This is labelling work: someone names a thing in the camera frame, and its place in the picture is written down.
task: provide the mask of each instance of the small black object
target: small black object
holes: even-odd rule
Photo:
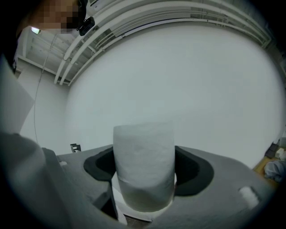
[[[80,145],[71,144],[71,151],[72,151],[73,153],[76,153],[77,151],[81,151]]]
[[[89,17],[88,19],[84,19],[84,21],[80,24],[80,26],[76,29],[80,32],[80,36],[86,35],[88,31],[90,31],[95,25],[95,21],[93,17]]]
[[[98,181],[108,181],[116,172],[113,147],[100,152],[84,161],[84,170]]]
[[[272,143],[271,146],[266,151],[265,156],[269,158],[275,157],[275,153],[278,150],[278,148],[279,146],[277,144]]]

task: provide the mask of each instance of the ceiling pipe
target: ceiling pipe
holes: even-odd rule
[[[66,63],[66,61],[65,61],[64,59],[62,59],[62,62],[61,62],[61,64],[59,65],[59,68],[58,68],[58,70],[57,70],[57,72],[56,72],[56,74],[55,74],[54,84],[57,84],[58,79],[59,79],[59,75],[60,75],[60,73],[61,73],[61,71],[62,71],[62,69],[63,69],[65,63]]]
[[[91,51],[93,51],[94,53],[97,52],[97,51],[96,51],[94,48],[92,48],[90,45],[88,46],[88,48],[89,48]]]
[[[188,2],[188,1],[167,1],[167,2],[159,2],[159,3],[152,3],[152,4],[147,4],[141,7],[137,7],[135,9],[129,10],[118,17],[114,18],[113,20],[107,22],[104,26],[99,28],[86,42],[79,48],[79,50],[76,52],[74,57],[72,58],[70,64],[74,64],[79,56],[84,52],[84,50],[87,48],[88,45],[90,45],[99,35],[101,35],[103,32],[105,32],[107,29],[111,28],[112,26],[122,22],[123,20],[134,16],[138,13],[143,13],[147,12],[149,10],[154,10],[154,9],[160,9],[160,8],[171,8],[171,7],[195,7],[195,8],[202,8],[202,9],[207,9],[210,11],[214,11],[217,13],[225,14],[229,16],[230,18],[234,19],[235,21],[240,22],[241,24],[247,26],[250,28],[252,31],[254,31],[256,34],[261,36],[262,38],[264,37],[259,31],[257,31],[252,25],[250,25],[248,22],[242,20],[241,18],[237,17],[233,13],[230,13],[226,10],[214,7],[214,6],[209,6],[203,3],[197,3],[197,2]]]
[[[158,12],[158,13],[153,13],[153,14],[149,14],[149,15],[146,15],[146,16],[143,16],[143,17],[140,17],[140,18],[137,18],[133,21],[130,21],[118,28],[116,28],[115,30],[112,31],[112,33],[108,34],[107,36],[105,36],[103,39],[101,39],[96,47],[100,47],[100,45],[107,41],[109,37],[115,35],[115,34],[118,34],[120,33],[123,29],[126,30],[127,28],[129,27],[132,27],[134,25],[136,25],[137,23],[141,23],[143,22],[144,20],[150,20],[150,19],[153,19],[153,18],[156,18],[156,17],[160,17],[160,16],[168,16],[168,15],[172,15],[172,14],[180,14],[180,13],[191,13],[191,14],[197,14],[197,15],[208,15],[208,16],[212,16],[212,17],[217,17],[217,18],[220,18],[220,19],[223,19],[224,17],[223,16],[218,16],[218,15],[215,15],[215,14],[211,14],[211,13],[206,13],[206,12],[202,12],[202,11],[192,11],[192,10],[175,10],[175,11],[164,11],[164,12]]]
[[[59,81],[58,81],[58,83],[59,83]],[[69,82],[64,82],[63,84],[69,84]]]
[[[215,2],[217,4],[220,4],[220,5],[223,5],[235,12],[237,12],[239,15],[245,17],[247,20],[249,20],[250,22],[252,22],[257,28],[260,29],[261,32],[263,32],[267,37],[268,39],[271,40],[271,37],[270,35],[266,32],[265,29],[263,29],[253,18],[251,18],[249,15],[247,15],[245,12],[241,11],[240,9],[238,9],[237,7],[235,7],[234,5],[232,4],[229,4],[223,0],[209,0],[210,2]]]
[[[63,85],[63,82],[64,82],[64,80],[66,79],[67,74],[68,74],[69,71],[71,70],[72,66],[73,66],[73,65],[72,65],[71,63],[68,64],[67,69],[65,70],[65,72],[64,72],[64,74],[63,74],[63,76],[62,76],[62,79],[61,79],[59,85]]]
[[[204,23],[212,23],[212,24],[217,24],[217,25],[224,25],[236,30],[239,30],[243,33],[247,33],[249,36],[257,39],[259,41],[259,38],[257,36],[255,36],[254,34],[248,32],[247,30],[244,30],[242,28],[239,28],[237,26],[234,25],[230,25],[228,23],[224,23],[224,22],[219,22],[219,21],[214,21],[214,20],[207,20],[207,19],[197,19],[197,18],[178,18],[178,19],[168,19],[168,20],[164,20],[164,21],[155,21],[140,27],[137,27],[135,29],[132,29],[124,34],[122,34],[121,36],[117,37],[116,39],[112,40],[110,43],[108,43],[107,45],[105,45],[103,48],[101,48],[95,55],[93,55],[82,67],[81,69],[75,74],[75,76],[72,78],[72,80],[69,82],[68,86],[70,86],[72,84],[72,82],[77,78],[77,76],[87,67],[87,65],[95,58],[97,57],[101,52],[105,51],[105,49],[107,49],[109,46],[111,46],[112,44],[116,43],[117,41],[121,40],[123,37],[129,36],[133,33],[136,33],[138,31],[150,28],[150,27],[154,27],[156,25],[162,25],[162,24],[167,24],[167,23],[174,23],[174,22],[183,22],[183,21],[193,21],[193,22],[204,22]]]
[[[70,45],[70,47],[66,50],[66,53],[63,57],[63,60],[57,70],[57,73],[56,73],[56,76],[55,76],[55,80],[54,80],[54,83],[56,84],[58,82],[58,79],[59,79],[59,75],[64,67],[64,64],[66,63],[66,61],[68,60],[68,58],[70,57],[72,51],[75,49],[75,47],[80,43],[80,41],[83,40],[83,38],[85,36],[87,36],[93,28],[95,28],[99,23],[101,23],[103,20],[105,20],[107,17],[109,17],[110,15],[112,15],[113,13],[116,13],[118,10],[121,10],[123,8],[125,8],[126,6],[129,6],[129,5],[132,5],[132,4],[135,4],[135,3],[138,3],[138,2],[141,2],[141,1],[144,1],[144,0],[124,0],[122,2],[119,2],[113,6],[111,6],[110,8],[108,8],[107,10],[103,11],[101,14],[99,14],[95,19],[95,25],[94,27],[92,27],[84,36],[80,36],[78,35],[76,37],[76,39],[72,42],[72,44]]]
[[[141,2],[141,1],[144,1],[144,0],[125,0],[125,1],[122,1],[112,7],[110,7],[109,9],[107,9],[106,11],[104,11],[102,14],[99,14],[96,18],[94,18],[94,21],[95,21],[95,25],[94,27],[92,27],[87,33],[86,35],[84,36],[80,36],[78,35],[77,38],[73,41],[73,43],[71,44],[71,46],[67,49],[65,55],[64,55],[64,59],[67,60],[72,51],[74,50],[74,48],[79,44],[79,42],[84,38],[86,37],[90,31],[92,31],[93,28],[95,28],[99,23],[101,23],[103,20],[105,20],[107,17],[110,17],[110,15],[116,13],[117,11],[121,10],[121,9],[124,9],[125,7],[127,6],[130,6],[132,4],[135,4],[135,3],[138,3],[138,2]]]

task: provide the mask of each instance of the person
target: person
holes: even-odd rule
[[[15,72],[17,41],[24,28],[36,27],[40,30],[53,30],[66,33],[78,28],[86,16],[88,0],[4,0],[3,9],[13,11],[9,20],[2,14],[2,32],[5,46],[1,46],[10,67]]]

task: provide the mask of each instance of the ceiling light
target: ceiling light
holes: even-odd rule
[[[35,27],[31,27],[31,29],[35,34],[39,34],[39,32],[40,32],[40,30],[35,28]]]

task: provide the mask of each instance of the white paper roll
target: white paper roll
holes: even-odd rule
[[[139,212],[166,207],[174,194],[172,124],[114,127],[113,144],[118,182],[126,204]]]

